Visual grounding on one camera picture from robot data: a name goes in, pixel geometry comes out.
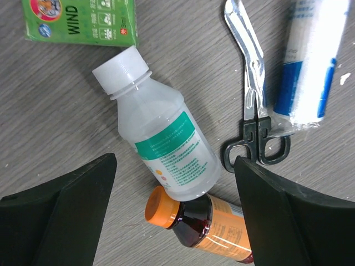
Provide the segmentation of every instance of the bottle cap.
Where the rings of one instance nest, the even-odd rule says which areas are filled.
[[[149,70],[138,50],[131,46],[93,70],[107,94],[113,94],[132,84]]]
[[[166,194],[163,187],[156,187],[145,206],[145,219],[156,226],[169,228],[178,215],[180,202]]]

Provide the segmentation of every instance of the medicine bottle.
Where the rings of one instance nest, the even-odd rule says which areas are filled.
[[[178,202],[159,186],[148,199],[145,219],[173,230],[186,247],[202,249],[246,264],[253,262],[241,208],[211,195]]]
[[[135,47],[93,70],[117,100],[118,131],[166,193],[177,201],[205,194],[218,180],[221,162],[177,90],[150,78]]]

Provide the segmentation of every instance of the black scissors handle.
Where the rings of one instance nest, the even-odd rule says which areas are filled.
[[[274,137],[268,137],[271,130],[271,118],[264,117],[256,120],[246,120],[243,123],[243,139],[227,141],[222,147],[222,160],[225,169],[234,173],[234,164],[230,161],[230,152],[236,147],[246,147],[247,157],[252,161],[263,165],[275,165],[283,161],[291,149],[291,139],[289,136],[281,137],[281,148],[279,152],[271,157],[265,156],[266,144]]]

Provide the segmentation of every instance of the orange label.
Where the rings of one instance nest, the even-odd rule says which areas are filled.
[[[251,249],[244,218],[229,203],[208,195],[212,202],[212,221],[208,234],[195,248],[242,261]]]

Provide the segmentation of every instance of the scissors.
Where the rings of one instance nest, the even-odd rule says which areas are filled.
[[[263,165],[274,165],[290,153],[291,139],[289,136],[280,137],[281,148],[278,153],[265,156],[266,143],[274,137],[268,136],[271,118],[268,116],[264,92],[263,51],[241,0],[227,0],[224,17],[245,57],[243,136],[242,139],[227,141],[222,147],[224,167],[234,173],[234,165],[230,162],[232,149],[244,146],[251,161],[259,160]]]

